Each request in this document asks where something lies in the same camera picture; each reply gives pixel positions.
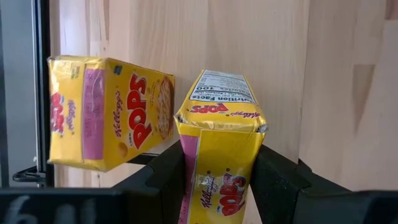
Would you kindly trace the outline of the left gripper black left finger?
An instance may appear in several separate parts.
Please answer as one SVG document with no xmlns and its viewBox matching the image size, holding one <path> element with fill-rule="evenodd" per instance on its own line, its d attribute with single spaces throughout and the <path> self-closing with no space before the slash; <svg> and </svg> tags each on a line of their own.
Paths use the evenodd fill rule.
<svg viewBox="0 0 398 224">
<path fill-rule="evenodd" d="M 185 192 L 180 141 L 114 186 L 122 190 L 114 224 L 177 224 Z"/>
</svg>

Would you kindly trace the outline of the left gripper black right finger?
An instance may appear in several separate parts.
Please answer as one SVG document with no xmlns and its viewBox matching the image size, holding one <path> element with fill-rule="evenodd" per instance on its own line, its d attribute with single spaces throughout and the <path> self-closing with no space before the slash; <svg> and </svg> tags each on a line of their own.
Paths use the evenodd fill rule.
<svg viewBox="0 0 398 224">
<path fill-rule="evenodd" d="M 300 192 L 346 193 L 349 190 L 262 145 L 252 168 L 250 185 L 263 224 L 293 224 Z"/>
</svg>

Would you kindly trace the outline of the yellow Corn Pops cereal box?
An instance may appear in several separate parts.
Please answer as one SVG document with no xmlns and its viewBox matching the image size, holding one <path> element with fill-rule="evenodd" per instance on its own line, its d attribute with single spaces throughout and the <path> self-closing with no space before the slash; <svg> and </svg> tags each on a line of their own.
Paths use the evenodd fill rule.
<svg viewBox="0 0 398 224">
<path fill-rule="evenodd" d="M 245 76 L 204 70 L 175 115 L 185 156 L 178 224 L 242 224 L 268 125 Z"/>
<path fill-rule="evenodd" d="M 172 75 L 113 58 L 47 63 L 51 164 L 106 172 L 172 137 Z"/>
</svg>

